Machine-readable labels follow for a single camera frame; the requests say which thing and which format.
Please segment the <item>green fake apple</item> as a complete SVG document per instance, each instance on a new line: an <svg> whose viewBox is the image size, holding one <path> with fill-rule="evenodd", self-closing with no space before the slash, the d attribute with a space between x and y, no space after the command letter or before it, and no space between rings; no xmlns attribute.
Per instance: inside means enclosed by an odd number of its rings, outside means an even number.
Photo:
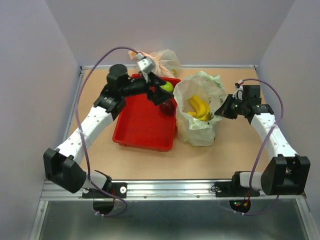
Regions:
<svg viewBox="0 0 320 240"><path fill-rule="evenodd" d="M160 86L163 90L169 92L169 93L173 93L174 91L174 86L171 82L166 81L164 85Z"/></svg>

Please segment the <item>dark red fake apple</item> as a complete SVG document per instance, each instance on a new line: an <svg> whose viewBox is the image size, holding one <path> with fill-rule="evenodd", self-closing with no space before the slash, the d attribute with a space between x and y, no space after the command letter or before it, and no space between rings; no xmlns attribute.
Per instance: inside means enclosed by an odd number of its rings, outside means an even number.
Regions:
<svg viewBox="0 0 320 240"><path fill-rule="evenodd" d="M171 100L168 100L159 105L160 111L166 116L172 116L175 113L175 105Z"/></svg>

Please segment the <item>yellow fake banana bunch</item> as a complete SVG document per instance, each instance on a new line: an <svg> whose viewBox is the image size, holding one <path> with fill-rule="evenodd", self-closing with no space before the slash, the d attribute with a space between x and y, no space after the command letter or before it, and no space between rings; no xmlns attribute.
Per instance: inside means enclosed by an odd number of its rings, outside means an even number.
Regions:
<svg viewBox="0 0 320 240"><path fill-rule="evenodd" d="M187 113L193 118L202 122L208 122L214 118L209 104L202 100L198 95L193 95L188 99L188 102L193 107L194 111L188 111Z"/></svg>

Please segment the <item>green avocado print plastic bag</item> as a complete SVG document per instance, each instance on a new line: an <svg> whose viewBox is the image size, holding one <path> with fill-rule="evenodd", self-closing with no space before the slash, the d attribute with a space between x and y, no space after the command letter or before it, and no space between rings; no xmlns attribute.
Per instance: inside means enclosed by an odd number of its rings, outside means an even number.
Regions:
<svg viewBox="0 0 320 240"><path fill-rule="evenodd" d="M227 98L221 77L200 71L179 82L173 95L180 141L195 147L211 146L222 120L215 111Z"/></svg>

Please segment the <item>red plastic tray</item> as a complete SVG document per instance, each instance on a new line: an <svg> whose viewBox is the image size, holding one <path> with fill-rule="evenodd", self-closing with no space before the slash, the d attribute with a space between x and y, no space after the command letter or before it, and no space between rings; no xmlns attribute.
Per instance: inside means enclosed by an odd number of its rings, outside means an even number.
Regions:
<svg viewBox="0 0 320 240"><path fill-rule="evenodd" d="M126 98L126 106L117 118L112 140L126 147L168 152L176 134L176 107L174 115L163 114L145 94Z"/></svg>

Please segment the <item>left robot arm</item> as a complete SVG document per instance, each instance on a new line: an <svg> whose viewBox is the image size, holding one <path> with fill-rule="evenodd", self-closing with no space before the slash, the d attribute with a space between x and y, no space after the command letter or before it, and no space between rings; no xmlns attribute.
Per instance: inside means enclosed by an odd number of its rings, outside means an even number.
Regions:
<svg viewBox="0 0 320 240"><path fill-rule="evenodd" d="M89 158L88 148L125 108L126 98L145 95L158 106L174 97L162 88L166 82L153 72L140 71L140 77L132 78L123 64L112 65L106 81L88 115L77 122L77 129L58 147L48 148L43 154L46 179L70 193L94 188L100 197L111 194L111 177L100 171L83 170L80 163Z"/></svg>

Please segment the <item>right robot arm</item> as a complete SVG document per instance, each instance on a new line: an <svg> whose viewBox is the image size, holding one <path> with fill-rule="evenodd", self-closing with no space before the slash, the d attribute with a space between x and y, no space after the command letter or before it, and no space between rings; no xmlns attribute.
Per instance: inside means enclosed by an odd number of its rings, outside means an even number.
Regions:
<svg viewBox="0 0 320 240"><path fill-rule="evenodd" d="M301 195L307 182L310 160L300 156L281 132L274 111L262 103L259 85L236 83L236 91L229 94L216 116L236 119L244 116L259 135L262 145L258 152L267 150L270 159L263 172L252 170L235 172L230 182L231 192L242 195L247 190L264 192L266 195Z"/></svg>

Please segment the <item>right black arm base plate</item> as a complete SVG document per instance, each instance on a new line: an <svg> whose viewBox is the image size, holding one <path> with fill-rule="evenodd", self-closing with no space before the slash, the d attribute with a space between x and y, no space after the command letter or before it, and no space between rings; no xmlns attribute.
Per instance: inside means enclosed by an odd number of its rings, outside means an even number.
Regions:
<svg viewBox="0 0 320 240"><path fill-rule="evenodd" d="M259 197L260 193L253 189L233 184L231 181L216 181L210 188L218 198L227 197Z"/></svg>

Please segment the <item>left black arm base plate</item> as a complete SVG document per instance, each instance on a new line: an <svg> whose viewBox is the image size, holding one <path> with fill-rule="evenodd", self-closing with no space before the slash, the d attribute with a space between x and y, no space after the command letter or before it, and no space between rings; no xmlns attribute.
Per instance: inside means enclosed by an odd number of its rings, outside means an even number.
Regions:
<svg viewBox="0 0 320 240"><path fill-rule="evenodd" d="M124 181L112 182L110 186L104 189L105 192L107 190L109 195L125 199L127 197L128 183ZM83 199L107 199L111 198L109 195L106 195L96 188L84 188L81 197Z"/></svg>

